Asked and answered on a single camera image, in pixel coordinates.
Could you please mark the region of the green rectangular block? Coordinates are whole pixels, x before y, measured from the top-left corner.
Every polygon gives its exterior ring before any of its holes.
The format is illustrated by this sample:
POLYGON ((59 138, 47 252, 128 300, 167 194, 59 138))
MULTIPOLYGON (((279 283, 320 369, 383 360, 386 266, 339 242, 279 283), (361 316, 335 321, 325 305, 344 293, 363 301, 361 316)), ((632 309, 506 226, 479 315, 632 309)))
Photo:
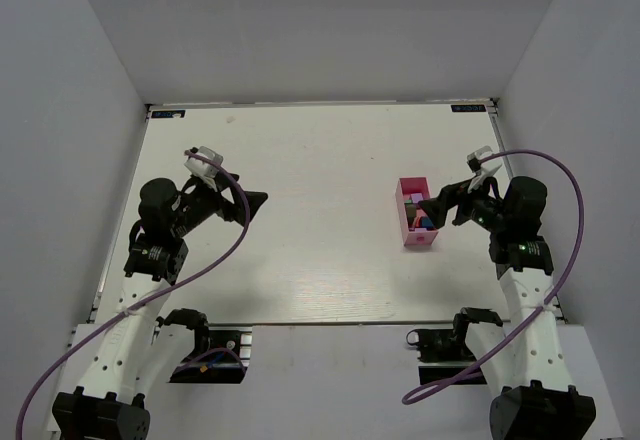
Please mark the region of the green rectangular block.
POLYGON ((405 203, 405 213, 408 218, 415 218, 417 216, 418 206, 414 203, 405 203))

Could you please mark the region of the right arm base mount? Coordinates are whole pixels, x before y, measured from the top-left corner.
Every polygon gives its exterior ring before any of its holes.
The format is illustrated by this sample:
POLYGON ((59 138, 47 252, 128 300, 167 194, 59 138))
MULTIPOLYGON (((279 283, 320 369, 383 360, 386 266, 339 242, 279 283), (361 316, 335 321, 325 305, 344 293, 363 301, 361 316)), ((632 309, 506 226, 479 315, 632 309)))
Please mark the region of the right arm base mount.
POLYGON ((471 351, 452 337, 452 329, 413 329, 406 335, 410 349, 418 353, 420 385, 457 375, 476 359, 471 351))

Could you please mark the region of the pink plastic box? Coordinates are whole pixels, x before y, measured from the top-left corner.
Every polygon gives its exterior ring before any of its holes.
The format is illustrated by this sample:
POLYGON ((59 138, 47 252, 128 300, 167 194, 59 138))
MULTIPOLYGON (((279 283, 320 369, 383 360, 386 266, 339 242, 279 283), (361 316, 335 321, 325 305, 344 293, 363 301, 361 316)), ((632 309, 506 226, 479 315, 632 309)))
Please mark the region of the pink plastic box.
MULTIPOLYGON (((408 218, 406 216, 404 197, 406 194, 416 192, 421 192, 424 200, 428 200, 431 198, 428 182, 425 177, 401 177, 398 180, 395 191, 395 199, 401 236, 405 247, 429 246, 433 243, 438 235, 438 229, 426 230, 419 227, 409 227, 409 223, 413 218, 408 218)), ((423 216, 426 216, 426 214, 418 206, 416 217, 420 218, 423 216)))

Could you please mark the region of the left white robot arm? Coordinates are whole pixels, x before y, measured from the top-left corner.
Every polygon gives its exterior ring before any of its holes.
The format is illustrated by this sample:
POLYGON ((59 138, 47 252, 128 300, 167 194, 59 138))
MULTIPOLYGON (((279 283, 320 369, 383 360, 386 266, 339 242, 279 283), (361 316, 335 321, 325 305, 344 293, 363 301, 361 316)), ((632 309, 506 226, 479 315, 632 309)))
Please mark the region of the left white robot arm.
POLYGON ((53 402, 63 438, 146 438, 151 387, 169 380, 183 359, 208 350, 205 314, 160 311, 179 283, 186 235, 213 215, 246 228, 267 201, 267 193, 243 190, 238 180, 235 174, 194 173, 182 188, 167 178, 141 187, 115 318, 95 333, 98 351, 74 390, 58 393, 53 402))

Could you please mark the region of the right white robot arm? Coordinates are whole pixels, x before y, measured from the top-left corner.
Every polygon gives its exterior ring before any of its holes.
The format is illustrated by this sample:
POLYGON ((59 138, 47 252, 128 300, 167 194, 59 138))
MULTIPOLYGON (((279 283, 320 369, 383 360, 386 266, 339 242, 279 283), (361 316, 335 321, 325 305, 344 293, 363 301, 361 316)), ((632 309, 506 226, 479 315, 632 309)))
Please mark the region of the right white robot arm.
POLYGON ((495 439, 581 439, 596 419, 595 401, 578 392, 560 344, 551 304, 554 266, 539 233, 546 199, 543 183, 519 176, 503 196, 488 177, 448 185, 420 203, 437 228, 455 210, 454 225, 472 221, 489 233, 513 328, 506 331, 490 310, 465 308, 454 318, 454 339, 481 364, 493 396, 495 439))

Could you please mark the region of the purple cube block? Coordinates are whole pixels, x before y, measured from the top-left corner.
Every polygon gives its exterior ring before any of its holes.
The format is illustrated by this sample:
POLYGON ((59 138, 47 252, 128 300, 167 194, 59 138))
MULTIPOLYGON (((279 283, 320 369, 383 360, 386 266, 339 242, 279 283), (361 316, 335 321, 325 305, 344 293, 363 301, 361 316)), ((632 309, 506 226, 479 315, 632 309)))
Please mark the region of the purple cube block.
POLYGON ((423 201, 424 197, 421 192, 409 193, 404 197, 404 201, 406 204, 415 204, 417 205, 419 202, 423 201))

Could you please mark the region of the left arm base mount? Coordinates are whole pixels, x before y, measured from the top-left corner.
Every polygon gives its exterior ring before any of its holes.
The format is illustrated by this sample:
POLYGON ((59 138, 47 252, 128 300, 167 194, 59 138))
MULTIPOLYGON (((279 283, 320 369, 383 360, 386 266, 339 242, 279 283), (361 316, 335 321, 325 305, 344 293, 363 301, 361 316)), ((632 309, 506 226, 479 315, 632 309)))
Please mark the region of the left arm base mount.
POLYGON ((169 382, 193 385, 240 385, 248 371, 252 328, 210 326, 209 335, 174 370, 169 382))

